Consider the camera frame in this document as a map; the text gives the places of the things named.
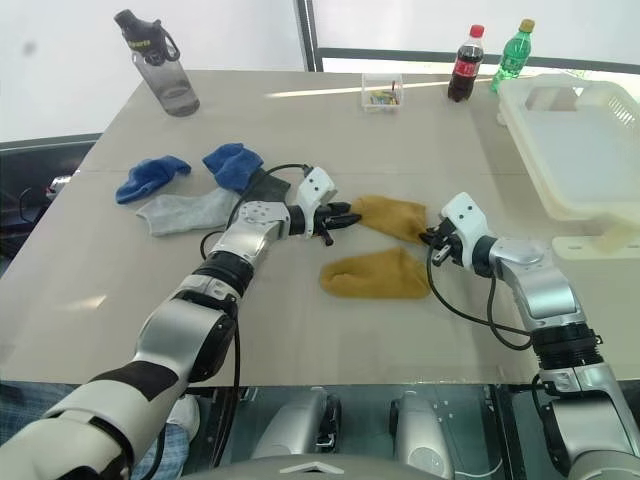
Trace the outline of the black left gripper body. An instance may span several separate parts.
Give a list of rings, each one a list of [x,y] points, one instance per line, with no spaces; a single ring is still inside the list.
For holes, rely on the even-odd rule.
[[[313,218],[313,235],[321,238],[327,247],[334,244],[334,240],[329,234],[328,229],[328,222],[332,214],[331,204],[321,205],[316,209]]]

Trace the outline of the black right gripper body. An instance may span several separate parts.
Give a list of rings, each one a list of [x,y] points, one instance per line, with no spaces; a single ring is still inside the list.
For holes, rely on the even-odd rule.
[[[442,236],[441,245],[439,247],[433,247],[436,250],[432,263],[435,266],[441,266],[447,259],[450,259],[453,264],[457,266],[463,265],[462,242],[456,233],[457,228],[449,219],[444,219],[438,225],[440,226]]]

